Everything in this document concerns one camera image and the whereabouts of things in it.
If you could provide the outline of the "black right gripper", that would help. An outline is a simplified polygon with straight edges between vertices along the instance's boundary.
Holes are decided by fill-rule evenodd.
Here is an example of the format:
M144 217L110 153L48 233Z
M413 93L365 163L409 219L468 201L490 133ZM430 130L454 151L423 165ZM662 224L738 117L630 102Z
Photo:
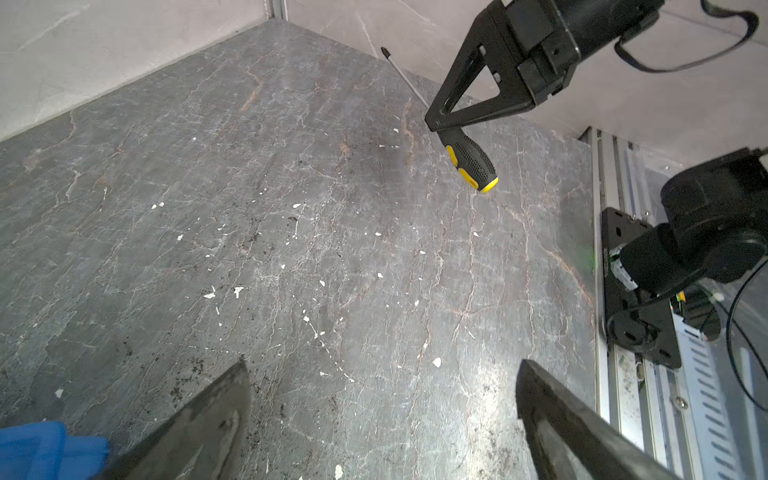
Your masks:
M528 112L569 86L577 66L659 16L661 1L491 2L473 21L428 111L432 132ZM483 69L499 93L456 110Z

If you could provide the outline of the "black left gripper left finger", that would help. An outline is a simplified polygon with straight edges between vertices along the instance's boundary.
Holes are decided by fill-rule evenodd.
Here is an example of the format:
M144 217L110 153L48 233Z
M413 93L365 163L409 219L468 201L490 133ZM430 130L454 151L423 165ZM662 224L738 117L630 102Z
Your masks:
M97 479L232 479L250 415L250 378L240 359Z

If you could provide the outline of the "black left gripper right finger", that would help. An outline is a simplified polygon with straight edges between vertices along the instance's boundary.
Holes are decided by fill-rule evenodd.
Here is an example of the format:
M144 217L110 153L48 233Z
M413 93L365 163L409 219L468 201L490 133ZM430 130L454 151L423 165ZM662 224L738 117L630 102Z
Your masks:
M516 378L518 418L540 479L674 479L676 475L624 438L533 360Z

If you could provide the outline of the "black yellow handled screwdriver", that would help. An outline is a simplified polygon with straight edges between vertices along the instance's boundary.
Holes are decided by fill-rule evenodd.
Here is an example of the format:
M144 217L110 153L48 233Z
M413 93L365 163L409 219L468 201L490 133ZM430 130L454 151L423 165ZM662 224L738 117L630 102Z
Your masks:
M461 127L437 132L453 166L474 189L487 193L498 183L495 167L484 150Z

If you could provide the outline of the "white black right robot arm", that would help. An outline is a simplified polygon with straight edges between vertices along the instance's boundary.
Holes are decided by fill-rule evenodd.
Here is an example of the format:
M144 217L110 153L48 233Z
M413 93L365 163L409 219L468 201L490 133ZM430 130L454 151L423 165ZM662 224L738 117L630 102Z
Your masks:
M425 116L454 168L476 190L498 181L465 127L533 110L565 89L580 63L607 45L626 49L659 17L658 1L493 1L474 19ZM767 254L764 151L743 148L685 170L663 187L664 223L616 247L608 264L650 303L709 278L730 283Z

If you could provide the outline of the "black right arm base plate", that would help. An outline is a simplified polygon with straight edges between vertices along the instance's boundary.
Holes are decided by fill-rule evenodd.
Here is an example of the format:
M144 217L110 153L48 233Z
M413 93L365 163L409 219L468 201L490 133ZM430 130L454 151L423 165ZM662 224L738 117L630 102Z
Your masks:
M682 366L672 310L651 304L652 295L618 278L612 263L619 250L651 230L651 225L607 207L601 212L604 327L607 340L669 369Z

